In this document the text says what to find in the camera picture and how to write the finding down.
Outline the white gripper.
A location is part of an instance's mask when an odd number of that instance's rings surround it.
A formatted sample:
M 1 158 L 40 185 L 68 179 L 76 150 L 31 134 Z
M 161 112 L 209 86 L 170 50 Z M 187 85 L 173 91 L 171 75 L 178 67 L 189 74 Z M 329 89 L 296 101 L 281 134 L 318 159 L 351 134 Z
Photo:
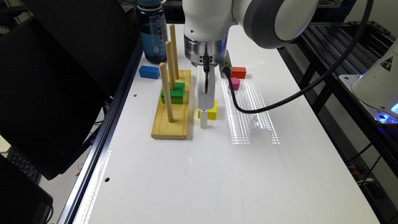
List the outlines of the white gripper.
M 202 65 L 197 65 L 197 108 L 200 110 L 200 128 L 207 128 L 208 111 L 214 107 L 215 100 L 215 69 L 210 65 L 208 72 L 208 83 L 206 73 Z

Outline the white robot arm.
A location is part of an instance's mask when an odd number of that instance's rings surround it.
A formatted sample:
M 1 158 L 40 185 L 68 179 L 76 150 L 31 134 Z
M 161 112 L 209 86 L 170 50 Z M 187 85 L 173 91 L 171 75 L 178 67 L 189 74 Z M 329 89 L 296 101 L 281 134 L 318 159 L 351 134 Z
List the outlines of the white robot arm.
M 200 126 L 215 105 L 215 67 L 224 78 L 232 67 L 226 49 L 231 26 L 239 25 L 263 49 L 295 40 L 315 15 L 318 0 L 183 0 L 185 56 L 197 69 Z

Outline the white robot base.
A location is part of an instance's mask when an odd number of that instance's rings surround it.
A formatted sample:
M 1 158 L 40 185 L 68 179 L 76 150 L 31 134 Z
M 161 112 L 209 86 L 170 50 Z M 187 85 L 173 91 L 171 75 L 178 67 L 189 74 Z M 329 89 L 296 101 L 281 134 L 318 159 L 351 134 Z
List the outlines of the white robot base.
M 397 42 L 362 75 L 339 79 L 377 124 L 397 124 Z

